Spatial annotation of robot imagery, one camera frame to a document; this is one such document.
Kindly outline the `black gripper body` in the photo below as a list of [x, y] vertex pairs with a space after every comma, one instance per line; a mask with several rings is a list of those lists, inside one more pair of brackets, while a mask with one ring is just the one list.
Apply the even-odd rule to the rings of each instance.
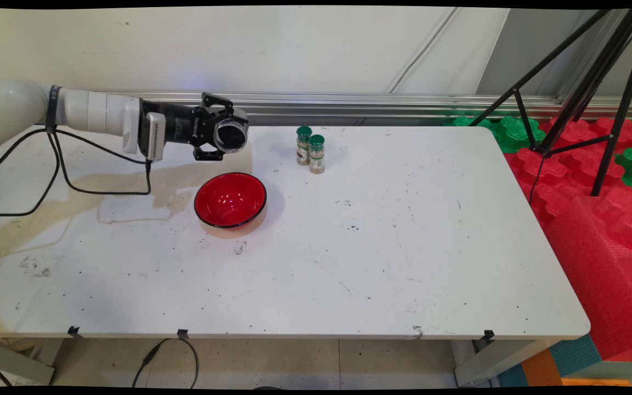
[[153, 112], [165, 116], [165, 142], [216, 147], [213, 140], [213, 119], [216, 114], [210, 111], [217, 105], [215, 98], [203, 98], [201, 105], [190, 107], [155, 101], [139, 100], [139, 147], [150, 147], [150, 122], [147, 114]]

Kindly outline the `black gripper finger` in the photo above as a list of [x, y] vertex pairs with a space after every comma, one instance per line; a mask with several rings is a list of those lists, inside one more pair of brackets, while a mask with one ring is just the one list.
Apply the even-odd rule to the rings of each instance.
[[193, 148], [196, 161], [222, 161], [225, 153], [211, 143], [203, 143]]
[[234, 112], [234, 103], [228, 98], [209, 92], [201, 94], [201, 117], [231, 116]]

